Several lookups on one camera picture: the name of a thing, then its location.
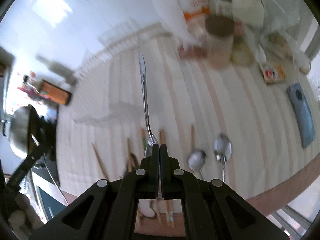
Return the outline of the steel spoon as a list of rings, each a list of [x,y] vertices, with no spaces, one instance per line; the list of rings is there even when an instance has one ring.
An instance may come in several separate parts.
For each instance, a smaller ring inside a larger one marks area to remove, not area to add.
[[[149,136],[147,140],[147,147],[145,150],[145,157],[150,157],[152,154],[152,147],[154,144],[158,144],[158,141],[156,137],[153,135],[150,127],[148,95],[147,95],[147,85],[146,85],[146,66],[145,66],[144,56],[141,52],[139,52],[138,59],[139,59],[139,67],[140,67],[140,79],[141,79],[141,85],[142,85],[145,124],[148,132],[148,136]]]
[[[201,180],[204,180],[202,169],[206,163],[206,153],[198,148],[195,148],[187,157],[188,167],[200,175]]]
[[[222,176],[221,180],[225,182],[226,164],[232,156],[232,143],[227,135],[219,133],[213,143],[213,152],[216,160],[221,163]]]

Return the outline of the green banded wooden chopstick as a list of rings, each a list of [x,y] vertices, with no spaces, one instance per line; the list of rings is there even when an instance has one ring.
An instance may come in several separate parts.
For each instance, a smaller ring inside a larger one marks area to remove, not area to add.
[[[142,140],[142,146],[143,146],[143,152],[144,152],[144,156],[146,155],[146,148],[147,148],[147,139],[146,139],[146,131],[144,128],[140,128],[140,136],[141,136],[141,140]]]

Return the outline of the teal kitchen cabinet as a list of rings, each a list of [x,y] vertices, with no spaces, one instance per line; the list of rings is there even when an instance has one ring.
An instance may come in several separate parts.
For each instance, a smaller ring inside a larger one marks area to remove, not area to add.
[[[39,200],[40,209],[42,210],[47,222],[53,219],[67,206],[67,202],[54,184],[35,184],[35,189],[37,198]]]

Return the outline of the steel wok with lid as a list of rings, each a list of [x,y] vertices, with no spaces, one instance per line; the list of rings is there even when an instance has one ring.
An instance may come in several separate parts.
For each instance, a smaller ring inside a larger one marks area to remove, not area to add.
[[[9,140],[14,155],[25,159],[36,147],[32,137],[41,141],[43,134],[45,142],[52,148],[49,158],[55,161],[57,116],[57,105],[47,107],[45,115],[38,114],[32,105],[27,105],[18,108],[9,120],[3,120],[3,136]]]

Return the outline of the striped cat table mat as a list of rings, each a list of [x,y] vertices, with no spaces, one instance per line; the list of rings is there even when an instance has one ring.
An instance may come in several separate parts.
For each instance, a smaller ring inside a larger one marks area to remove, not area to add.
[[[319,129],[319,109],[306,76],[295,68],[286,65],[287,80],[268,85],[257,64],[215,70],[207,60],[181,61],[169,34],[141,49],[151,130],[157,135],[164,129],[168,154],[181,168],[188,168],[193,124],[195,148],[207,155],[202,170],[205,180],[221,176],[213,142],[219,133],[225,133],[233,146],[226,167],[227,184],[265,214],[295,199],[319,177],[319,138],[302,147],[287,87],[301,84],[315,129]],[[91,143],[98,149],[109,180],[117,180],[127,168],[127,138],[131,153],[137,159],[144,157],[140,128],[146,131],[146,127],[144,110],[141,119],[130,122],[104,127],[77,124],[71,103],[59,109],[57,169],[63,191],[78,196],[104,178]]]

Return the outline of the clear plastic storage tray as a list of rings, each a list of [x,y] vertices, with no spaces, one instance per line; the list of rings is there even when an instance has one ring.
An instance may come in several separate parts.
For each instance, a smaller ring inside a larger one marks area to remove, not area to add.
[[[71,103],[75,123],[104,127],[141,119],[138,55],[142,46],[165,34],[160,23],[138,29],[134,22],[127,21],[101,36],[103,50],[81,67]]]

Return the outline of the small red white card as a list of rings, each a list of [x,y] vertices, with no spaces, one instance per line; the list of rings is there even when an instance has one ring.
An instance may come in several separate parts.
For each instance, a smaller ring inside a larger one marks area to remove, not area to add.
[[[267,84],[283,82],[286,79],[286,73],[281,64],[265,62],[259,64],[264,81]]]

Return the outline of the blue smartphone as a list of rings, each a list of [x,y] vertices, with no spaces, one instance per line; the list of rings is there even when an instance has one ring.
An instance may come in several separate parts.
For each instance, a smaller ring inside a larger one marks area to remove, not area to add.
[[[307,148],[315,139],[315,127],[307,98],[300,83],[287,87],[287,95],[295,113],[302,147]]]

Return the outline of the jar with brown lid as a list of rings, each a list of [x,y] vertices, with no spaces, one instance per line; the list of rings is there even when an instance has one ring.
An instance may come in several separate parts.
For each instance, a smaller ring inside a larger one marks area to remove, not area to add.
[[[234,21],[231,18],[211,14],[205,19],[207,57],[210,64],[221,69],[231,60],[234,41]]]

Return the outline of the clear plastic bag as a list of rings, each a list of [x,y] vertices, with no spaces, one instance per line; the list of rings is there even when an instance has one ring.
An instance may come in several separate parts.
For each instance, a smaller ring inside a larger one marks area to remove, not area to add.
[[[171,32],[183,46],[199,45],[199,41],[188,31],[183,10],[178,0],[152,0],[164,29]]]

